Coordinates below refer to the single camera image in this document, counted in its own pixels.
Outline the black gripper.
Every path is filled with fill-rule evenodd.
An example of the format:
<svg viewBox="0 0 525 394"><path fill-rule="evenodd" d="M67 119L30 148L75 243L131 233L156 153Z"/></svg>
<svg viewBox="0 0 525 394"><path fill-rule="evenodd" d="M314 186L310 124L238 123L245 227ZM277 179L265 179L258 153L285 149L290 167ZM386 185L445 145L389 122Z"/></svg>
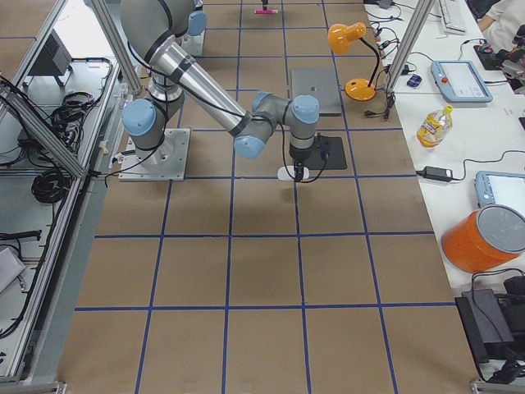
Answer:
<svg viewBox="0 0 525 394"><path fill-rule="evenodd" d="M294 166L294 182L300 183L304 180L304 163L311 156L313 146L298 148L293 144L289 145L289 153Z"/></svg>

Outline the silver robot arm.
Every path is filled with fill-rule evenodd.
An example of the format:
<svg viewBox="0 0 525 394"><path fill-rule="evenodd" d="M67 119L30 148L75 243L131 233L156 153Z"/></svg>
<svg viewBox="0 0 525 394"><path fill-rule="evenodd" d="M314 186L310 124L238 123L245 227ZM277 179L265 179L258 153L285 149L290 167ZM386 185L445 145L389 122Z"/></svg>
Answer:
<svg viewBox="0 0 525 394"><path fill-rule="evenodd" d="M121 3L121 26L129 46L155 76L195 100L233 136L236 153L245 158L256 158L276 128L288 126L293 163L278 176L307 181L305 162L313 150L318 101L311 95L289 99L259 92L251 110L244 110L180 45L185 35L200 35L207 22L200 1Z"/></svg>

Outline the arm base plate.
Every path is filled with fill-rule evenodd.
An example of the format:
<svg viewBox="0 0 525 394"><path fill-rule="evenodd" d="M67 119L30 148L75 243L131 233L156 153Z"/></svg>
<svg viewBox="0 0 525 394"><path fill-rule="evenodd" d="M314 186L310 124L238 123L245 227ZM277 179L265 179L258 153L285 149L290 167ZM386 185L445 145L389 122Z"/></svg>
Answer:
<svg viewBox="0 0 525 394"><path fill-rule="evenodd" d="M143 162L148 153L137 150L129 137L126 148L133 153L122 159L123 171L117 174L118 178L121 181L183 181L190 134L190 128L166 129L162 145Z"/></svg>
<svg viewBox="0 0 525 394"><path fill-rule="evenodd" d="M201 34L195 36L186 34L183 36L180 46L192 57L202 57L204 37L204 31Z"/></svg>

